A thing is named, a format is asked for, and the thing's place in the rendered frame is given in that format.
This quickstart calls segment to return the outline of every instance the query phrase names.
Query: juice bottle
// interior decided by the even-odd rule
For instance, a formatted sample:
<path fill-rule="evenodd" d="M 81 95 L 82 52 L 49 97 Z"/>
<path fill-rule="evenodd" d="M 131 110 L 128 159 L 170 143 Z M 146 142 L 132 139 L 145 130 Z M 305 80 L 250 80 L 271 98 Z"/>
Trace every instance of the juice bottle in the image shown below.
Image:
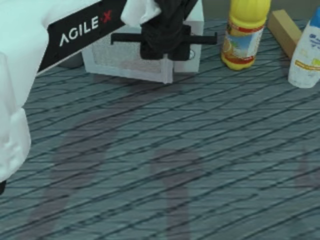
<path fill-rule="evenodd" d="M 232 70 L 251 67 L 271 6 L 271 0 L 231 0 L 229 20 L 221 52 Z"/>
<path fill-rule="evenodd" d="M 313 88 L 320 80 L 320 6 L 306 25 L 294 50 L 288 81 L 301 89 Z"/>

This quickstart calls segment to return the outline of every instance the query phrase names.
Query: bottle cap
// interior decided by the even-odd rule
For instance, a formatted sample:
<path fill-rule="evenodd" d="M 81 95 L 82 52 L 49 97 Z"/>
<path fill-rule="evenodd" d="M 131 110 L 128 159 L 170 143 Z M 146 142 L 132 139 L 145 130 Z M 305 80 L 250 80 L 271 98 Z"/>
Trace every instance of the bottle cap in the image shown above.
<path fill-rule="evenodd" d="M 316 9 L 310 20 L 310 26 L 320 28 L 320 6 Z"/>

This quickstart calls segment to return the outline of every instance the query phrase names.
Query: white bottle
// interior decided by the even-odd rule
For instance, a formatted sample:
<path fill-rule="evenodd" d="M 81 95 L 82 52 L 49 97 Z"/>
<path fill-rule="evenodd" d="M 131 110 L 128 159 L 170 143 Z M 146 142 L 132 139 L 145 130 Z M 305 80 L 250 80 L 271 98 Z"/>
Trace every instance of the white bottle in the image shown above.
<path fill-rule="evenodd" d="M 293 53 L 288 81 L 301 89 L 313 88 L 320 80 L 320 7 L 305 27 Z"/>

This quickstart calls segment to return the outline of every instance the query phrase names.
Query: white box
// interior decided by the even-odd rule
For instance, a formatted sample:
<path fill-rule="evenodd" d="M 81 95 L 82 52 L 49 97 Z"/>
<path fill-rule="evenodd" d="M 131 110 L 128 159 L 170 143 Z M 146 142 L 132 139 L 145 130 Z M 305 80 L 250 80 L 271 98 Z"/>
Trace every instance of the white box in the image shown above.
<path fill-rule="evenodd" d="M 204 14 L 199 0 L 184 22 L 191 26 L 193 35 L 204 33 Z M 140 33 L 140 28 L 123 26 L 115 33 Z M 196 73 L 199 71 L 201 45 L 191 45 L 190 60 L 176 61 L 143 60 L 140 44 L 135 42 L 115 42 L 111 45 L 111 35 L 86 47 L 82 51 L 85 70 L 89 73 L 140 79 L 169 84 L 173 82 L 173 72 Z"/>

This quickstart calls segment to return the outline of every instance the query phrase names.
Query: yellow bottle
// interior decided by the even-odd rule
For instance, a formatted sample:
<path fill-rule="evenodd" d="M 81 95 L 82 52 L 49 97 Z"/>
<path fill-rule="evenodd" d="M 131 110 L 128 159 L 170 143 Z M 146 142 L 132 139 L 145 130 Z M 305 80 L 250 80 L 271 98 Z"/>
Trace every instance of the yellow bottle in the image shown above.
<path fill-rule="evenodd" d="M 270 6 L 271 0 L 231 0 L 221 52 L 230 69 L 242 70 L 254 64 Z"/>

